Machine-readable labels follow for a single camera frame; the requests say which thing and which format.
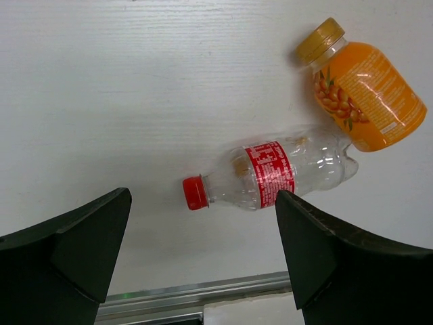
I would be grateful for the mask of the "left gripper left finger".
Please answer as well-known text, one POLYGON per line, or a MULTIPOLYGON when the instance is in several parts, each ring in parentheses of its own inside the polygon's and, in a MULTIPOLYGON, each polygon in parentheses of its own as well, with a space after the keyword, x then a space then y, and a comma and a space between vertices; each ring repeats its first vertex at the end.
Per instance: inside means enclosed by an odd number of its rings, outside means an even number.
POLYGON ((1 237, 1 323, 93 324, 130 210, 129 189, 117 188, 1 237))

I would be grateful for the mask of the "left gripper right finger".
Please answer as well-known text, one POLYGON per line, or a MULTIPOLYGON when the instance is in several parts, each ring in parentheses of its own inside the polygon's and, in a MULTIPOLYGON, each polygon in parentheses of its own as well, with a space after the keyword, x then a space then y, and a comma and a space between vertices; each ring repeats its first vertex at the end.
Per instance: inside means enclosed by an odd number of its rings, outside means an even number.
POLYGON ((285 190, 277 223, 306 324, 431 324, 432 251, 372 234, 285 190))

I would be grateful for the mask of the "clear bottle red label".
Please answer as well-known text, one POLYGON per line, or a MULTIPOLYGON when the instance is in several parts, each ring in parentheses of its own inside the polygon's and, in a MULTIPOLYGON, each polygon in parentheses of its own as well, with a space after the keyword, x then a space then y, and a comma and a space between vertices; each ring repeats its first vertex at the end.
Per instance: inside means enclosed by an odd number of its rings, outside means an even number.
POLYGON ((209 173, 183 180, 187 206, 196 211, 224 202, 256 211, 273 206, 280 190, 297 196, 331 190, 359 170, 350 145, 345 134, 311 127, 238 146, 209 173))

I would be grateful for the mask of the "orange juice bottle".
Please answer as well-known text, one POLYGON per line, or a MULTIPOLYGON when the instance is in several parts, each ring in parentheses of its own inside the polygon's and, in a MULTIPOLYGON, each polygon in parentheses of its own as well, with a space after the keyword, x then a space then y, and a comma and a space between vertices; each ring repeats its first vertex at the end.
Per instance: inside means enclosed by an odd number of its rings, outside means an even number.
POLYGON ((313 76, 314 97, 362 152, 383 150, 413 133, 428 109, 376 47, 347 41, 333 19, 296 48, 313 76))

